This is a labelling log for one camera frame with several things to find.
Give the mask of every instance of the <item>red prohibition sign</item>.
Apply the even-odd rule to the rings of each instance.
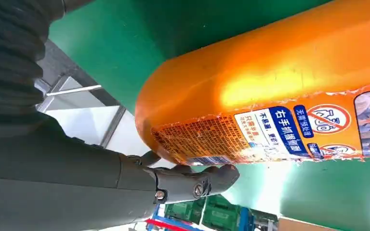
[[[333,121],[330,121],[330,120],[328,120],[324,117],[316,115],[314,113],[314,111],[319,110],[321,108],[332,108],[332,109],[338,110],[342,114],[340,116],[343,117],[343,118],[341,118],[341,120],[345,119],[345,123],[344,124],[334,123]],[[333,131],[318,131],[312,126],[313,132],[318,133],[318,134],[332,134],[332,133],[340,132],[340,131],[346,129],[348,127],[348,125],[351,123],[351,116],[348,113],[348,111],[345,110],[344,108],[339,107],[339,106],[334,105],[334,104],[321,104],[321,105],[312,107],[312,108],[310,108],[310,110],[308,110],[307,114],[308,114],[309,117],[312,117],[313,119],[317,119],[317,120],[322,121],[322,122],[324,122],[324,123],[326,123],[330,126],[333,126],[333,127],[337,128]]]

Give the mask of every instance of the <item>green crate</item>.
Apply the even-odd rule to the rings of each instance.
[[[226,200],[221,195],[215,195],[215,196],[208,197],[208,201],[206,202],[206,205],[228,209],[228,210],[234,210],[234,209],[237,209],[238,207],[237,205],[233,205],[230,202],[228,202],[228,200]]]
[[[240,208],[225,209],[206,205],[202,224],[219,231],[236,231],[240,220]]]
[[[165,217],[173,217],[179,220],[199,224],[205,198],[197,201],[170,204],[165,207]]]
[[[223,196],[210,196],[206,202],[206,208],[202,224],[215,230],[236,231],[240,217],[240,206],[233,205]]]

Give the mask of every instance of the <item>red bar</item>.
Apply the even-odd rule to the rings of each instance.
[[[184,228],[176,227],[174,225],[170,225],[170,224],[158,221],[158,220],[148,219],[148,220],[146,220],[146,223],[156,225],[156,226],[159,226],[159,227],[162,227],[162,228],[167,228],[169,230],[174,230],[174,231],[188,231]]]

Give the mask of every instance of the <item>white surface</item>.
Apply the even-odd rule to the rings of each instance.
[[[51,110],[66,135],[77,137],[88,144],[100,144],[119,106]],[[150,149],[142,141],[135,127],[134,116],[126,111],[106,147],[125,155],[142,156]],[[175,164],[161,159],[151,167],[172,168]]]
[[[77,137],[88,144],[100,144],[119,106],[51,110],[66,135]]]
[[[125,155],[142,156],[150,149],[138,135],[135,127],[134,116],[126,111],[121,119],[121,122],[111,137],[110,143],[106,147],[115,152]],[[161,159],[151,167],[167,167],[172,168],[175,164]]]
[[[81,88],[82,86],[69,77],[60,90]],[[89,91],[75,92],[65,95],[56,95],[47,110],[74,109],[87,107],[104,107],[104,104]]]

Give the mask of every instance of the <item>blue label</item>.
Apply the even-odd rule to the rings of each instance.
[[[301,140],[296,124],[289,109],[282,106],[269,108],[276,129],[292,155],[310,157]]]
[[[320,151],[320,148],[316,143],[307,144],[308,149],[310,149],[311,154],[317,159],[324,159],[323,154]]]
[[[310,126],[310,121],[308,120],[307,111],[304,105],[297,105],[294,107],[294,113],[296,114],[297,122],[301,130],[301,134],[304,138],[314,137],[313,130]]]

